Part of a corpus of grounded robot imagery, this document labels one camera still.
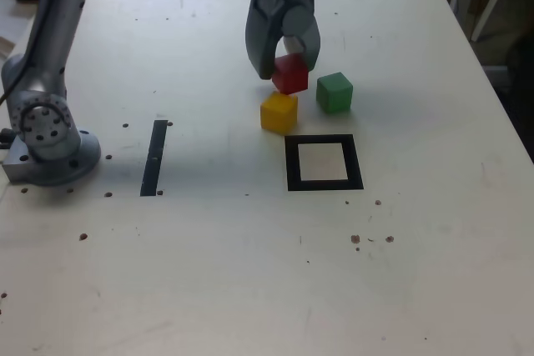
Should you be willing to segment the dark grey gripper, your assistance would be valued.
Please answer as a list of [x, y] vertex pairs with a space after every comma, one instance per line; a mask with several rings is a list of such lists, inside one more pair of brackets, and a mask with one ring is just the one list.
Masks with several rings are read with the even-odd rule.
[[[281, 22], [283, 9], [289, 8]], [[262, 80], [270, 80], [274, 73], [275, 51], [282, 32], [287, 53], [299, 54], [309, 71], [315, 69], [320, 31], [314, 13], [314, 0], [250, 0], [245, 46]]]

